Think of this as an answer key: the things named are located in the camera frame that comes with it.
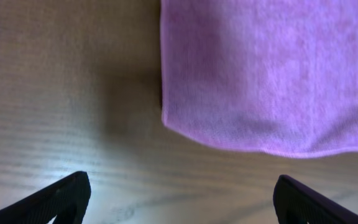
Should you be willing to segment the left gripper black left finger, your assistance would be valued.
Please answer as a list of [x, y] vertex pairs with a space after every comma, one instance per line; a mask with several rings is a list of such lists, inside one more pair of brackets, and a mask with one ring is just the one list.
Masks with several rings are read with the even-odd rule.
[[88, 175], [77, 171], [0, 210], [0, 224], [81, 224], [90, 197]]

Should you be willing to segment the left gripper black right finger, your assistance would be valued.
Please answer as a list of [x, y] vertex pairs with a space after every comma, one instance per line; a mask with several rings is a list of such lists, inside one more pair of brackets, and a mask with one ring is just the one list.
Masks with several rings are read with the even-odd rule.
[[358, 215], [289, 175], [280, 175], [273, 191], [279, 224], [358, 224]]

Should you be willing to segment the purple microfiber cloth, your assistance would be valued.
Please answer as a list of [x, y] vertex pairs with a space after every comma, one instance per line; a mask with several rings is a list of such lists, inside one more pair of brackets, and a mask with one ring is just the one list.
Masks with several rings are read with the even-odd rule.
[[358, 0], [163, 0], [162, 121], [219, 149], [358, 152]]

